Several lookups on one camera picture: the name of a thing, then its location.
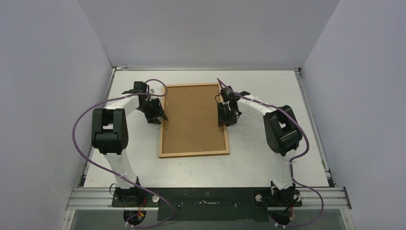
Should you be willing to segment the brown backing board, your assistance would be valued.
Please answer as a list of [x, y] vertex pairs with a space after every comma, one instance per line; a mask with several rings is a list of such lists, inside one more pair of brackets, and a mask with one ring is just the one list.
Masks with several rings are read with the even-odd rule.
[[173, 84], [162, 99], [160, 158], [227, 155], [225, 126], [218, 126], [217, 83]]

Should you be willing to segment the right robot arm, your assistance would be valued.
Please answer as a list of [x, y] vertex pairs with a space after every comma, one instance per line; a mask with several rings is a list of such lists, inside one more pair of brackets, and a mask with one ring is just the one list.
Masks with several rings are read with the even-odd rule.
[[291, 107], [267, 107], [250, 93], [233, 93], [231, 88], [222, 88], [219, 96], [222, 98], [217, 103], [219, 126], [236, 124], [242, 114], [247, 114], [264, 125], [266, 142], [274, 153], [269, 204], [300, 207], [302, 201], [293, 181], [290, 159], [295, 156], [303, 135], [294, 124], [296, 119]]

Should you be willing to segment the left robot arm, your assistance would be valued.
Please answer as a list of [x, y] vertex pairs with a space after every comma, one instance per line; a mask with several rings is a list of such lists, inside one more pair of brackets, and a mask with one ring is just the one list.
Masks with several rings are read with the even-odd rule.
[[138, 176], [130, 165], [126, 148], [129, 143], [127, 116], [133, 111], [144, 114], [147, 123], [159, 125], [167, 116], [158, 96], [147, 82], [135, 81], [122, 98], [92, 112], [91, 143], [110, 165], [116, 179], [114, 202], [128, 207], [146, 203], [146, 191], [140, 188]]

